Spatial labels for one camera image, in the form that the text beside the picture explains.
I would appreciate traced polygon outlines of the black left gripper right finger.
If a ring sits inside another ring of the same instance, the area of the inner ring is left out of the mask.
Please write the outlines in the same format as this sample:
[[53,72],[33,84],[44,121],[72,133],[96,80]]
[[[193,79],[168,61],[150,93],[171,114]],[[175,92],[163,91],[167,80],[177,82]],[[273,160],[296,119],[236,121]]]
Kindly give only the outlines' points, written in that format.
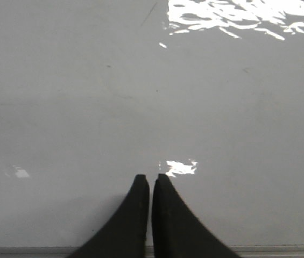
[[239,257],[196,218],[165,174],[155,181],[151,221],[155,257]]

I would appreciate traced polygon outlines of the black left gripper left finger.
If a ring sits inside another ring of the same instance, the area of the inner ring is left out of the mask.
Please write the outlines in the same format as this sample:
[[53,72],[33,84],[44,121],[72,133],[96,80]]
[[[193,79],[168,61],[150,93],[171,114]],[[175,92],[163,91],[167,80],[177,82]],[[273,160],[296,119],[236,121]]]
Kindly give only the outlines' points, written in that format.
[[149,183],[138,174],[110,219],[68,257],[144,257],[149,200]]

